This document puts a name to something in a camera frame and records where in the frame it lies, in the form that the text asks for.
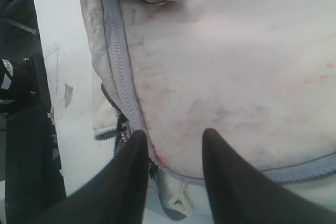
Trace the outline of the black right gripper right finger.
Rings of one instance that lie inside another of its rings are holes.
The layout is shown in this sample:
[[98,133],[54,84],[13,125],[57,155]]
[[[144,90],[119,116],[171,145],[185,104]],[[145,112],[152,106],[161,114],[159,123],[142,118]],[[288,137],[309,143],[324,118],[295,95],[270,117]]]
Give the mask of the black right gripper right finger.
[[203,133],[202,163],[214,223],[335,223],[335,212],[274,183],[215,129]]

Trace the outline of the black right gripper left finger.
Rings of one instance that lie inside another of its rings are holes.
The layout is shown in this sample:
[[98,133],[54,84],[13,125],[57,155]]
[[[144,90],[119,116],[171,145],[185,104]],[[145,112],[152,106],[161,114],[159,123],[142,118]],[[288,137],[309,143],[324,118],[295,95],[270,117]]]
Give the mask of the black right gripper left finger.
[[92,180],[32,223],[142,223],[148,159],[146,134],[137,130]]

